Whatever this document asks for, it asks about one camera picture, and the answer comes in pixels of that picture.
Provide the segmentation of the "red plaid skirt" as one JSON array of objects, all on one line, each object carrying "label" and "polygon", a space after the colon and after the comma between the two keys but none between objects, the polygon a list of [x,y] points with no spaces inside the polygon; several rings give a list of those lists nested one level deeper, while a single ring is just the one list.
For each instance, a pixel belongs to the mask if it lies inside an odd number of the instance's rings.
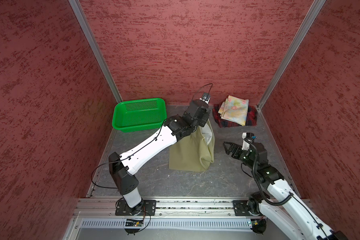
[{"label": "red plaid skirt", "polygon": [[[218,113],[221,105],[215,104],[213,106],[213,117],[215,122],[218,124],[220,128],[231,128],[231,127],[241,127],[241,125],[228,121],[223,120],[220,117],[220,114]],[[247,118],[246,118],[246,124],[245,126],[256,126],[257,125],[257,119],[258,119],[258,112],[254,106],[249,106]]]}]

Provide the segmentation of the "pastel floral skirt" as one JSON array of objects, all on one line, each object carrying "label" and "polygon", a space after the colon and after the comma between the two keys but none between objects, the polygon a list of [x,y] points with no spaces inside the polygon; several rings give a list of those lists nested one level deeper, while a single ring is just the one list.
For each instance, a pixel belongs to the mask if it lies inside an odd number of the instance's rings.
[{"label": "pastel floral skirt", "polygon": [[245,126],[249,110],[249,100],[228,96],[222,103],[218,114],[223,120]]}]

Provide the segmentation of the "olive green garment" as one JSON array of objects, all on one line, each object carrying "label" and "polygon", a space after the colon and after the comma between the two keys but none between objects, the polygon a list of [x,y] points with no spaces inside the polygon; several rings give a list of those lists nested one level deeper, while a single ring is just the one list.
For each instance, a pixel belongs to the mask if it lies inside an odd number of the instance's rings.
[{"label": "olive green garment", "polygon": [[211,122],[170,146],[169,169],[204,172],[214,163],[215,134]]}]

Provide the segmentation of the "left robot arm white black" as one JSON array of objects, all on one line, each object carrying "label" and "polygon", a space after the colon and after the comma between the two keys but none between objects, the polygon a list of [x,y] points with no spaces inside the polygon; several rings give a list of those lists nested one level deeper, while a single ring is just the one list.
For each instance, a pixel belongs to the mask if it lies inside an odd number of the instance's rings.
[{"label": "left robot arm white black", "polygon": [[160,129],[133,149],[109,156],[109,172],[119,193],[127,204],[127,213],[132,216],[143,213],[142,199],[135,174],[150,159],[167,147],[190,136],[199,127],[204,127],[210,115],[208,102],[202,99],[190,102],[182,116],[165,119]]}]

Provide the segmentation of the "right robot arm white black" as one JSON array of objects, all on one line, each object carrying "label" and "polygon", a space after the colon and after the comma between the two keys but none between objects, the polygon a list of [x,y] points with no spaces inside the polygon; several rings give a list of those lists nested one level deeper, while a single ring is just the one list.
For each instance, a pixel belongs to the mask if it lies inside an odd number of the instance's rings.
[{"label": "right robot arm white black", "polygon": [[244,146],[224,142],[227,155],[251,169],[259,192],[250,195],[248,212],[270,219],[291,240],[345,240],[322,221],[289,186],[284,176],[268,161],[264,145],[245,138]]}]

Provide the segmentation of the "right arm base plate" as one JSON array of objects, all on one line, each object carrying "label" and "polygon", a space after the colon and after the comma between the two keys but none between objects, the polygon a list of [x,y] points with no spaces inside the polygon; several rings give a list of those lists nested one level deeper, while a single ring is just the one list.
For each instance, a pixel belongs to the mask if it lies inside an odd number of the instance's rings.
[{"label": "right arm base plate", "polygon": [[233,202],[233,210],[235,212],[236,217],[258,217],[263,216],[260,206],[266,206],[267,203],[265,201],[257,201],[257,200],[234,200]]}]

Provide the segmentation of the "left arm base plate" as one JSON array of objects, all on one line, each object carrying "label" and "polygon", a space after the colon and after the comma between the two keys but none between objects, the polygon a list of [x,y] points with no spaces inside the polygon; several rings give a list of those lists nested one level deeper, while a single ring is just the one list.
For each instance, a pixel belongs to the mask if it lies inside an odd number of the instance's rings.
[{"label": "left arm base plate", "polygon": [[138,204],[134,208],[130,208],[124,198],[116,202],[116,216],[154,216],[156,211],[156,200],[143,200],[142,204]]}]

